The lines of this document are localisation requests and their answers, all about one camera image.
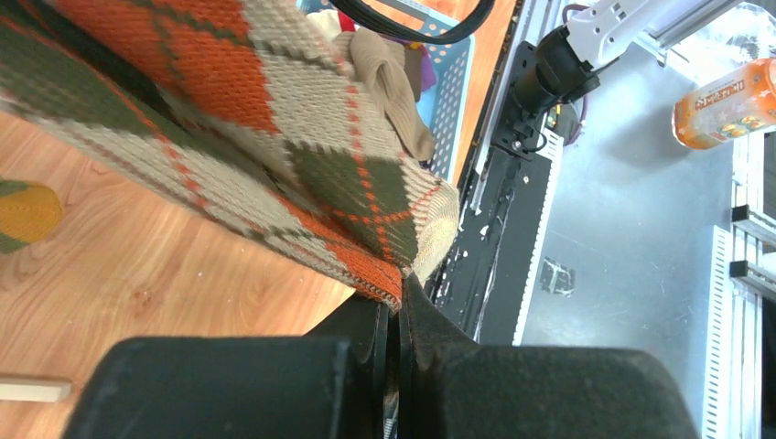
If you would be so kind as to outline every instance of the can label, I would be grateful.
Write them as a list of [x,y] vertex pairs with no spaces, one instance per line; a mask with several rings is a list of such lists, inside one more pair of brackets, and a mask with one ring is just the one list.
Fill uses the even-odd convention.
[[776,124],[773,59],[757,59],[674,106],[674,135],[683,145],[708,149]]

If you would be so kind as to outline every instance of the argyle sweater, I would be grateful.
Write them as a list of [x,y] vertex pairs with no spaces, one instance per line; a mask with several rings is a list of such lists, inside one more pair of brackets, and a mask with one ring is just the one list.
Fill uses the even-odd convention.
[[458,226],[292,0],[0,2],[0,110],[394,310]]

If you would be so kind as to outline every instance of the wooden floor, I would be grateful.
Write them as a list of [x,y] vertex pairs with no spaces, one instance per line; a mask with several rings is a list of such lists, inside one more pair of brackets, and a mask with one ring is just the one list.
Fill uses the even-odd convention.
[[[477,0],[426,3],[462,18]],[[499,0],[476,36],[458,172],[513,4]],[[0,176],[43,182],[65,208],[49,239],[0,255],[0,376],[73,381],[64,402],[0,402],[0,439],[59,437],[118,340],[303,334],[351,294],[1,113]]]

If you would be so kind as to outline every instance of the yellow sock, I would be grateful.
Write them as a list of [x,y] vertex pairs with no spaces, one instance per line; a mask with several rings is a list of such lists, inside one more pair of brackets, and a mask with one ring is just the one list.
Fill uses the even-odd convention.
[[49,187],[0,179],[0,253],[46,238],[61,218],[62,206]]

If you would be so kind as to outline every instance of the perforated basket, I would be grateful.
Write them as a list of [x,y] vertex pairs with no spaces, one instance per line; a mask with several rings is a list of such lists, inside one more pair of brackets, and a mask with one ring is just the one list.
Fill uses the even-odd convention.
[[[427,35],[438,35],[458,22],[434,9],[409,0],[378,0],[384,5],[423,21],[419,29]],[[330,9],[329,0],[297,0],[296,5],[305,14]],[[460,141],[469,74],[474,56],[474,37],[456,44],[437,46],[427,44],[431,55],[436,85],[423,92],[417,110],[423,122],[431,129],[436,140],[436,151],[431,171],[453,183],[456,156]]]

